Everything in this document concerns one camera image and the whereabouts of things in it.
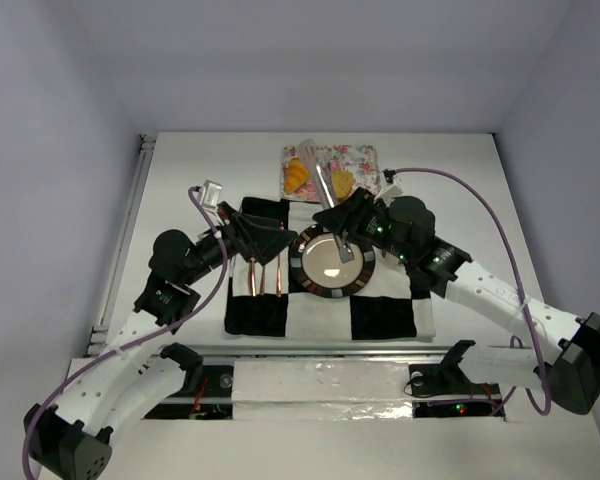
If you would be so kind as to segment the steel tongs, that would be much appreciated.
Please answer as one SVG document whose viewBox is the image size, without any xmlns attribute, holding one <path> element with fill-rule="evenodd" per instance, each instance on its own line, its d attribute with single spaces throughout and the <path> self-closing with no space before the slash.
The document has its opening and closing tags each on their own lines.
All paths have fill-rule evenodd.
<svg viewBox="0 0 600 480">
<path fill-rule="evenodd" d="M 309 172 L 310 179 L 323 209 L 334 208 L 336 206 L 336 195 L 331 183 L 330 173 L 321 166 L 318 160 L 315 142 L 312 139 L 303 140 L 297 146 L 297 154 Z M 333 234 L 333 238 L 341 262 L 345 264 L 353 261 L 354 254 L 350 246 L 336 234 Z"/>
</svg>

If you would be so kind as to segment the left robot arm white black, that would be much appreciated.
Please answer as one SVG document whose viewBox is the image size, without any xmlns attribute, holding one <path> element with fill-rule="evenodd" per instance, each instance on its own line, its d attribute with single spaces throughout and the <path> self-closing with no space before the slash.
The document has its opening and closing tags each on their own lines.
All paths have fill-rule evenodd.
<svg viewBox="0 0 600 480">
<path fill-rule="evenodd" d="M 132 313 L 109 345 L 68 377 L 24 418 L 22 466 L 38 462 L 61 479 L 96 479 L 122 436 L 166 397 L 194 391 L 203 358 L 176 342 L 184 322 L 208 303 L 192 286 L 239 255 L 265 265 L 291 245 L 296 232 L 222 202 L 220 221 L 198 242 L 179 230 L 153 244 L 150 275 Z"/>
</svg>

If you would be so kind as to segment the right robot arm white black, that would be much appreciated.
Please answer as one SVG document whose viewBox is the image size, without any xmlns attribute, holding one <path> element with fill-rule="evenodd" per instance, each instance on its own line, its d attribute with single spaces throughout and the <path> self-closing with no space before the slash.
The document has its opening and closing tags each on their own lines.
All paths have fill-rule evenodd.
<svg viewBox="0 0 600 480">
<path fill-rule="evenodd" d="M 561 408 L 586 415 L 600 396 L 600 314 L 578 316 L 523 294 L 435 233 L 435 216 L 413 196 L 390 204 L 359 188 L 314 221 L 352 243 L 369 243 L 405 266 L 413 287 L 466 307 L 522 342 L 520 348 L 457 342 L 439 377 L 544 391 Z"/>
</svg>

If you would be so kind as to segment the brown bread slice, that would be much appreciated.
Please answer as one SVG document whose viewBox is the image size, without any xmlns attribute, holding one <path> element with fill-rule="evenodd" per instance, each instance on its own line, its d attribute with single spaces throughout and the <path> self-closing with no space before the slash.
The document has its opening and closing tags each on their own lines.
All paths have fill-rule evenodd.
<svg viewBox="0 0 600 480">
<path fill-rule="evenodd" d="M 351 195 L 354 182 L 354 175 L 347 170 L 331 171 L 331 183 L 338 201 L 344 201 Z"/>
</svg>

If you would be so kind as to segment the copper knife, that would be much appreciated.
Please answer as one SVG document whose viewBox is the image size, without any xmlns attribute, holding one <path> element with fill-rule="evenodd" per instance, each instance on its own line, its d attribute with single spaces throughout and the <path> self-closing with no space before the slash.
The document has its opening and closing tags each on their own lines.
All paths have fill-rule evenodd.
<svg viewBox="0 0 600 480">
<path fill-rule="evenodd" d="M 251 297 L 255 297 L 257 295 L 255 265 L 255 259 L 250 258 L 248 260 L 248 290 Z"/>
</svg>

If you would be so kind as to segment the copper fork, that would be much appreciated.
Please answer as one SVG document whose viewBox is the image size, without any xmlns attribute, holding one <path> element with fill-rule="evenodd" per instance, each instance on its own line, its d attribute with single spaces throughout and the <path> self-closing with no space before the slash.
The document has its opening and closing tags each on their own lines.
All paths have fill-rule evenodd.
<svg viewBox="0 0 600 480">
<path fill-rule="evenodd" d="M 282 281 L 282 256 L 279 254 L 276 257 L 276 296 L 282 297 L 283 281 Z"/>
</svg>

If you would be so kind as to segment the copper spoon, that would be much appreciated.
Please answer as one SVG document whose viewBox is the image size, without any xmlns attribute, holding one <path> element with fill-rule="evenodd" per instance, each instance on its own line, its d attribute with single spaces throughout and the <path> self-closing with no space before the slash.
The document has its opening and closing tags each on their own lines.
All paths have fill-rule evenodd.
<svg viewBox="0 0 600 480">
<path fill-rule="evenodd" d="M 258 294 L 260 296 L 264 296 L 266 294 L 266 284 L 266 264 L 264 264 L 261 267 L 261 275 L 259 281 Z"/>
</svg>

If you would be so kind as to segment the dark rimmed ceramic plate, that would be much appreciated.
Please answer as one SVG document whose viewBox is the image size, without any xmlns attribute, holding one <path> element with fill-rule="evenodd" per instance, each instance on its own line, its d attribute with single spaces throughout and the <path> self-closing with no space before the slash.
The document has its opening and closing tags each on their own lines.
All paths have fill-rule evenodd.
<svg viewBox="0 0 600 480">
<path fill-rule="evenodd" d="M 343 262 L 335 237 L 314 224 L 303 230 L 288 252 L 291 285 L 327 299 L 350 297 L 370 282 L 376 266 L 374 249 L 351 244 L 353 260 Z"/>
</svg>

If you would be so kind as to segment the black white checkered cloth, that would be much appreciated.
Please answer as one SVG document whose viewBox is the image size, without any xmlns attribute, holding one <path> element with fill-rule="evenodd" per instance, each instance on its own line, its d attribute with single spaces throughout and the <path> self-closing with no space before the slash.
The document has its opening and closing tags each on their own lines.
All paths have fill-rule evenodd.
<svg viewBox="0 0 600 480">
<path fill-rule="evenodd" d="M 369 284 L 346 298 L 327 299 L 291 285 L 288 253 L 282 255 L 282 297 L 276 296 L 276 261 L 266 266 L 266 294 L 251 297 L 248 263 L 230 262 L 224 317 L 230 335 L 307 342 L 409 340 L 436 335 L 431 296 L 414 289 L 404 269 L 380 254 Z"/>
</svg>

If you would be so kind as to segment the orange striped croissant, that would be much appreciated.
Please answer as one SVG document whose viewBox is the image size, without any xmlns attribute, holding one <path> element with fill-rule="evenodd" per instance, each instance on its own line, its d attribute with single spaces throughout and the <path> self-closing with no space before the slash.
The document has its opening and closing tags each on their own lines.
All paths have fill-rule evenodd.
<svg viewBox="0 0 600 480">
<path fill-rule="evenodd" d="M 284 193 L 292 194 L 303 187 L 310 180 L 310 173 L 304 166 L 302 161 L 294 157 L 292 158 L 285 171 L 284 178 Z"/>
</svg>

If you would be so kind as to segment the floral tray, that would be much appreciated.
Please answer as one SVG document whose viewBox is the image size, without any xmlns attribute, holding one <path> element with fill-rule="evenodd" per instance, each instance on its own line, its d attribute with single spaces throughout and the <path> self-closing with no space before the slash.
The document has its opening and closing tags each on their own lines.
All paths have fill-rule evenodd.
<svg viewBox="0 0 600 480">
<path fill-rule="evenodd" d="M 378 194 L 383 188 L 383 177 L 378 164 L 378 152 L 373 145 L 318 145 L 317 159 L 334 170 L 348 171 L 353 175 L 353 187 L 365 188 Z M 318 203 L 319 199 L 311 181 L 293 193 L 285 191 L 286 171 L 292 159 L 298 158 L 295 145 L 287 145 L 281 151 L 280 197 L 290 201 Z"/>
</svg>

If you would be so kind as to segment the aluminium rail frame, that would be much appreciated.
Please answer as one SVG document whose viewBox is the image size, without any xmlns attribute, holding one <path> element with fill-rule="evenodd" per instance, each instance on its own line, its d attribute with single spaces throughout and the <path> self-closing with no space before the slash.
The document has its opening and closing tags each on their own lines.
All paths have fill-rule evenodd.
<svg viewBox="0 0 600 480">
<path fill-rule="evenodd" d="M 194 236 L 206 225 L 191 204 L 189 187 L 210 179 L 222 197 L 237 205 L 246 195 L 275 198 L 283 147 L 300 142 L 298 133 L 162 132 L 142 165 L 132 208 L 124 227 L 122 250 L 102 321 L 109 336 L 118 332 L 148 275 L 152 244 L 170 228 Z M 505 250 L 528 256 L 498 156 L 488 134 L 318 133 L 320 144 L 376 147 L 383 168 L 397 168 L 406 191 L 421 198 L 437 220 L 441 236 L 465 249 L 501 278 L 511 278 Z M 503 345 L 507 334 L 470 310 L 442 299 L 433 302 L 436 329 L 420 340 L 347 342 L 232 336 L 222 318 L 224 292 L 187 322 L 179 338 L 201 353 L 319 355 L 327 352 L 438 350 L 460 339 Z"/>
</svg>

